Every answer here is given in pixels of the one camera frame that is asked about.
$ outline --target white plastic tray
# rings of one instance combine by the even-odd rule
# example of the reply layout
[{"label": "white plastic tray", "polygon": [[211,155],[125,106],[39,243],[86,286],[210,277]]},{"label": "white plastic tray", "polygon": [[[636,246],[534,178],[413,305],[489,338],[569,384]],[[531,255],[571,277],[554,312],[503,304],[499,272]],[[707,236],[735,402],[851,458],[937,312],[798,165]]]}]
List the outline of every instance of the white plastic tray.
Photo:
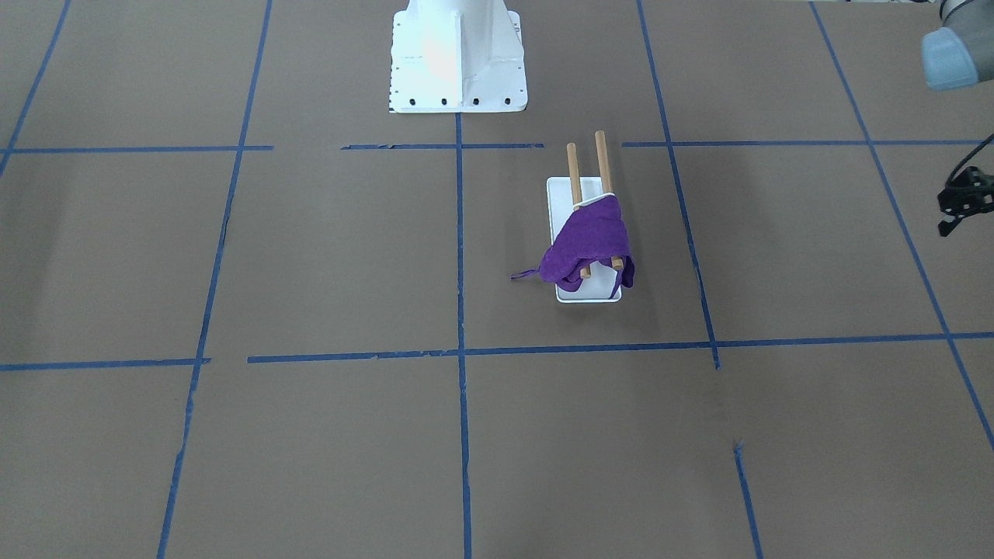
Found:
[{"label": "white plastic tray", "polygon": [[[600,177],[581,177],[580,190],[583,201],[579,206],[592,204],[605,196],[600,186]],[[550,177],[546,181],[546,192],[549,197],[549,232],[553,242],[559,231],[563,229],[566,220],[573,212],[573,190],[570,187],[570,177]],[[584,279],[580,288],[570,293],[556,286],[556,299],[559,302],[617,302],[621,299],[622,287],[611,296],[617,272],[599,262],[590,265],[590,278]]]}]

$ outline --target brown cardboard floor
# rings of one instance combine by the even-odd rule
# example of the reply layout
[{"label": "brown cardboard floor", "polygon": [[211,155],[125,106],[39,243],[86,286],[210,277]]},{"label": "brown cardboard floor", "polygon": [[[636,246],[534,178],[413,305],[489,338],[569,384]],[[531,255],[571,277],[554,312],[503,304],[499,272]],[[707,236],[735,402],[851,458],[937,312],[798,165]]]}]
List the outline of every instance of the brown cardboard floor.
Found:
[{"label": "brown cardboard floor", "polygon": [[[511,1],[528,110],[455,117],[406,4],[0,4],[0,557],[994,556],[934,5]],[[564,305],[597,129],[638,276]]]}]

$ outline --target wooden dowel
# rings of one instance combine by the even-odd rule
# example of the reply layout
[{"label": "wooden dowel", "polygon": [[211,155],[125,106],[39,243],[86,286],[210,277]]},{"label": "wooden dowel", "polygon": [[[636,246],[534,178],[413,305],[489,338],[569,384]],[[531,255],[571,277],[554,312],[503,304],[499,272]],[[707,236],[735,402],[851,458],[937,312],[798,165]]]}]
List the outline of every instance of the wooden dowel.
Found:
[{"label": "wooden dowel", "polygon": [[[583,201],[583,191],[580,188],[580,162],[577,161],[577,145],[570,142],[566,144],[566,160],[570,165],[570,189],[573,190],[574,211],[576,205]],[[584,280],[590,278],[590,267],[580,270],[580,277]]]},{"label": "wooden dowel", "polygon": [[[604,131],[598,130],[594,133],[593,139],[597,144],[597,167],[600,169],[600,188],[604,194],[614,192],[611,184],[611,165],[607,162],[607,139]],[[611,257],[611,267],[619,272],[624,270],[624,259],[621,257]]]}]

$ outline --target purple cloth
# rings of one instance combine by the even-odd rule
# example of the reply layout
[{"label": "purple cloth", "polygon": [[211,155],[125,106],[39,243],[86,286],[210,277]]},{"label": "purple cloth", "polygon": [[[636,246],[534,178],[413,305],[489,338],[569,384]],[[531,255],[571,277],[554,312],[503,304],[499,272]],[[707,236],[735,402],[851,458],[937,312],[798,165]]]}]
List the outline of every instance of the purple cloth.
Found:
[{"label": "purple cloth", "polygon": [[635,262],[628,247],[628,231],[621,221],[621,206],[614,196],[577,208],[563,224],[553,245],[542,257],[537,270],[527,270],[511,276],[517,280],[538,273],[542,281],[555,283],[563,291],[580,288],[580,270],[595,262],[611,267],[611,257],[621,257],[624,269],[617,273],[614,290],[619,285],[631,288],[635,282]]}]

